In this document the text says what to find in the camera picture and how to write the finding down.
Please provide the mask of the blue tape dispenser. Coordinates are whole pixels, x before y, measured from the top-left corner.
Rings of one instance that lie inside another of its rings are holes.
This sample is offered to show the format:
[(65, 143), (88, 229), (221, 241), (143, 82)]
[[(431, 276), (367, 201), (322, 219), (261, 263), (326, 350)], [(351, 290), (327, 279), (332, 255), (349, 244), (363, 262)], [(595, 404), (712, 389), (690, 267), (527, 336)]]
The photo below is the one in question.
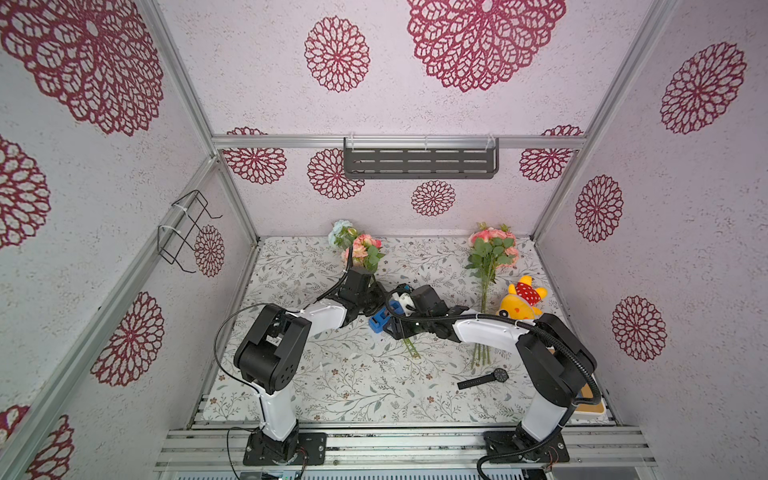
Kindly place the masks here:
[(368, 324), (370, 329), (376, 334), (386, 332), (394, 337), (399, 336), (398, 319), (393, 317), (386, 307), (382, 307), (371, 316), (368, 319)]

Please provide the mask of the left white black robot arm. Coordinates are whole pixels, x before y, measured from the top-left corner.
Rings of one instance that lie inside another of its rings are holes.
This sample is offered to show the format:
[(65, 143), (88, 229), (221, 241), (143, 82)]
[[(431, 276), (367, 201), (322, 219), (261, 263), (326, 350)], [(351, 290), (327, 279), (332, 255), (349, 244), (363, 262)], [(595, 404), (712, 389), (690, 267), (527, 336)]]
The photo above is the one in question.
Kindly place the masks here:
[(253, 389), (261, 413), (251, 429), (243, 464), (246, 466), (319, 465), (326, 436), (303, 435), (292, 404), (293, 379), (311, 336), (339, 330), (360, 314), (386, 305), (374, 274), (349, 259), (342, 277), (317, 299), (291, 311), (274, 303), (260, 310), (236, 349), (232, 364), (237, 381)]

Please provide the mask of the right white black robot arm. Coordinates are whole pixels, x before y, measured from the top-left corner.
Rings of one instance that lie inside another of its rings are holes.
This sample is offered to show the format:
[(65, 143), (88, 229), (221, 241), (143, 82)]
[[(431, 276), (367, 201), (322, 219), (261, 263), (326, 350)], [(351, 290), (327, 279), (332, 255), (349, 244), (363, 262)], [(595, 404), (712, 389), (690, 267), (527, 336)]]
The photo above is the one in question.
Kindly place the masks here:
[(534, 320), (448, 307), (430, 286), (408, 290), (404, 284), (382, 294), (382, 306), (394, 325), (394, 337), (421, 333), (455, 343), (471, 343), (519, 354), (536, 393), (515, 429), (484, 434), (486, 454), (476, 463), (487, 479), (488, 463), (545, 462), (564, 458), (562, 430), (582, 405), (599, 405), (602, 395), (593, 377), (594, 356), (554, 314)]

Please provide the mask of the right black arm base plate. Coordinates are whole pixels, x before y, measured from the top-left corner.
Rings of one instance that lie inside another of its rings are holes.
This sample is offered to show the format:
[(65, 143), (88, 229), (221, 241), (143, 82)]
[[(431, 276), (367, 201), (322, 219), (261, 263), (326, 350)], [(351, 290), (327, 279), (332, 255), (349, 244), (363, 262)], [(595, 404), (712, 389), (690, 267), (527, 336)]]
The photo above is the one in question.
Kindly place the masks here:
[(559, 431), (536, 440), (522, 429), (487, 431), (483, 440), (491, 463), (557, 463), (570, 456)]

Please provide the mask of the pink rose bouquet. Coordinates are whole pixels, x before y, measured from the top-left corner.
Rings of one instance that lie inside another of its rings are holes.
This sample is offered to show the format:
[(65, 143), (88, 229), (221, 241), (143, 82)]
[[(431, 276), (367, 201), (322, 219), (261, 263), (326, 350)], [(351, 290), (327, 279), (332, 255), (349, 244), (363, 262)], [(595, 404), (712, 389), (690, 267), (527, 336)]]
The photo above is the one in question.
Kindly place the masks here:
[(466, 269), (480, 282), (480, 311), (488, 311), (488, 293), (496, 283), (497, 271), (515, 267), (520, 257), (517, 239), (505, 224), (489, 226), (480, 223), (469, 238), (470, 252)]
[[(342, 277), (327, 291), (319, 295), (316, 300), (330, 300), (328, 295), (344, 278), (345, 272), (353, 266), (363, 267), (374, 274), (378, 269), (380, 260), (384, 257), (382, 253), (382, 242), (369, 234), (362, 233), (351, 222), (338, 220), (334, 223), (331, 232), (328, 235), (330, 245), (341, 251), (345, 270)], [(389, 305), (385, 298), (384, 307)], [(412, 357), (419, 358), (418, 351), (410, 340), (403, 340), (406, 349)]]

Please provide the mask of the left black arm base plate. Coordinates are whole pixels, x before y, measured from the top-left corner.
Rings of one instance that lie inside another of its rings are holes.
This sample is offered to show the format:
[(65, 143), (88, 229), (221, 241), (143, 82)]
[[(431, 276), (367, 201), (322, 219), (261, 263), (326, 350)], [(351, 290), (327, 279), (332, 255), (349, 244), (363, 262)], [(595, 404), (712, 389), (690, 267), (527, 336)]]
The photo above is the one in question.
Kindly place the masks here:
[(249, 435), (242, 463), (248, 467), (323, 465), (326, 442), (325, 433), (293, 432), (277, 441), (258, 431)]

